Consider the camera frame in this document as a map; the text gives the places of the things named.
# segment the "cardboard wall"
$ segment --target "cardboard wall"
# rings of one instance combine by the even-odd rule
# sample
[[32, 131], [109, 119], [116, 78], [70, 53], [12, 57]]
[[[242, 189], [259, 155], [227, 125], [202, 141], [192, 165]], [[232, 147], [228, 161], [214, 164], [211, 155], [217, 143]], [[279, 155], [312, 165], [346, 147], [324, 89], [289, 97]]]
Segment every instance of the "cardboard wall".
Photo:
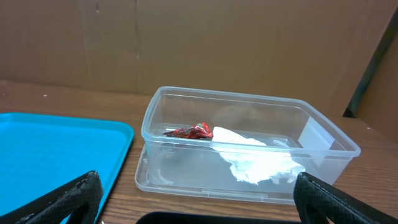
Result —
[[0, 79], [298, 98], [341, 116], [397, 0], [3, 0]]
[[398, 144], [398, 37], [384, 56], [358, 108], [358, 117]]

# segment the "container rim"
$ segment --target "container rim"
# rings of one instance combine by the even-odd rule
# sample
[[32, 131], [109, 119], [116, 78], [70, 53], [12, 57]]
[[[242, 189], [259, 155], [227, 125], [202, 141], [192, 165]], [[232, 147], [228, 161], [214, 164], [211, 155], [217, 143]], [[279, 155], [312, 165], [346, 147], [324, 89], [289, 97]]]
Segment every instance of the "container rim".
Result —
[[[272, 100], [272, 101], [287, 101], [287, 102], [296, 102], [311, 110], [315, 113], [319, 118], [325, 120], [347, 143], [354, 149], [352, 151], [341, 151], [341, 150], [318, 150], [316, 148], [299, 148], [299, 147], [276, 147], [276, 146], [257, 146], [251, 144], [236, 144], [236, 143], [225, 143], [225, 142], [214, 142], [214, 141], [203, 141], [199, 139], [183, 139], [183, 138], [173, 138], [167, 136], [156, 136], [148, 133], [147, 127], [149, 127], [152, 117], [154, 115], [155, 107], [157, 106], [160, 97], [162, 96], [162, 91], [164, 90], [178, 90], [178, 91], [187, 91], [192, 93], [205, 93], [211, 95], [228, 95], [228, 96], [237, 96], [240, 98], [255, 98], [255, 99], [264, 99], [264, 100]], [[194, 88], [180, 88], [173, 86], [162, 86], [160, 87], [155, 95], [150, 100], [150, 103], [147, 107], [144, 121], [142, 123], [141, 135], [145, 139], [145, 141], [149, 142], [158, 142], [158, 143], [172, 143], [172, 144], [184, 144], [191, 146], [203, 146], [203, 147], [222, 147], [222, 148], [231, 148], [231, 149], [244, 149], [247, 150], [248, 153], [255, 154], [256, 151], [270, 151], [270, 152], [289, 152], [296, 154], [316, 154], [316, 155], [324, 155], [324, 156], [341, 156], [341, 157], [358, 157], [361, 153], [361, 148], [351, 140], [339, 127], [333, 124], [325, 115], [321, 114], [318, 110], [316, 110], [313, 106], [308, 104], [303, 100], [291, 99], [291, 98], [281, 98], [275, 96], [261, 96], [261, 95], [251, 95], [245, 93], [231, 93], [226, 91], [215, 91], [215, 90], [201, 90]]]

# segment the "table surface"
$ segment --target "table surface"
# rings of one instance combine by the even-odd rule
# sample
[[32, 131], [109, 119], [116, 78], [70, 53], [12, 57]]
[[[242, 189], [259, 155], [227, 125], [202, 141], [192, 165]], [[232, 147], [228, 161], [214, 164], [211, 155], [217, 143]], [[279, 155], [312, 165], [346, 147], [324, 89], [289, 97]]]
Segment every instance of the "table surface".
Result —
[[[132, 148], [100, 220], [135, 223], [154, 211], [204, 215], [299, 220], [293, 205], [239, 202], [212, 198], [153, 194], [139, 190], [134, 181], [144, 146], [141, 125], [151, 96], [89, 91], [0, 80], [0, 113], [20, 111], [83, 118], [110, 119], [130, 124]], [[353, 159], [334, 186], [351, 196], [398, 217], [398, 145], [359, 119], [330, 118], [362, 153]]]

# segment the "white cloth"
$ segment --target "white cloth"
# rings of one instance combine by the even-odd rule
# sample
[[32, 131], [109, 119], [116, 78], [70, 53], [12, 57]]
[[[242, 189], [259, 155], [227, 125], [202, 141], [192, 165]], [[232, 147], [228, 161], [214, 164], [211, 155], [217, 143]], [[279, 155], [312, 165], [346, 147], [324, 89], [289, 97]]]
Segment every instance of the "white cloth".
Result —
[[[247, 139], [221, 127], [215, 127], [213, 134], [214, 142], [266, 146], [263, 142]], [[305, 171], [304, 166], [294, 162], [288, 152], [248, 151], [223, 147], [213, 149], [220, 152], [225, 161], [231, 163], [231, 172], [238, 181], [258, 184], [262, 180], [271, 179], [274, 184], [279, 184], [279, 179], [287, 178], [287, 182], [292, 183], [299, 172]]]

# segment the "red object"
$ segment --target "red object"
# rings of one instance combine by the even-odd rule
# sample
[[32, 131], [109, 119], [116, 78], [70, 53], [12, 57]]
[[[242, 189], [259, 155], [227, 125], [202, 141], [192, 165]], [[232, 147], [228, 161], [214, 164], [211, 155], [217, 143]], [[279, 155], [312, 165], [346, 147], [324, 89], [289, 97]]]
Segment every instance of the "red object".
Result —
[[194, 125], [191, 128], [180, 128], [163, 134], [169, 137], [189, 138], [189, 139], [201, 139], [201, 138], [213, 137], [213, 133], [211, 133], [209, 126], [205, 122]]

